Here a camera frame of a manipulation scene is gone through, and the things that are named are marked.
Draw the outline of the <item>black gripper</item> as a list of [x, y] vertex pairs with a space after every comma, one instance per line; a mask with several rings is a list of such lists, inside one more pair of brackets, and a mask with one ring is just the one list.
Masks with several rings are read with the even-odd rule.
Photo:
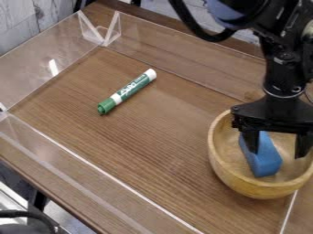
[[257, 154], [259, 131], [293, 133], [294, 158], [306, 156], [313, 147], [313, 106], [296, 98], [278, 98], [269, 94], [257, 101], [231, 108], [233, 127], [242, 132], [249, 150]]

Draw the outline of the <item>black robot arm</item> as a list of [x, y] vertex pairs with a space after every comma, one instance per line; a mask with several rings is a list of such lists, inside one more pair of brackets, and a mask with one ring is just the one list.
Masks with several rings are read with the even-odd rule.
[[313, 80], [313, 0], [206, 0], [217, 22], [250, 29], [265, 58], [263, 96], [231, 108], [233, 127], [249, 150], [259, 151], [262, 131], [296, 135], [294, 156], [313, 147], [313, 107], [302, 100]]

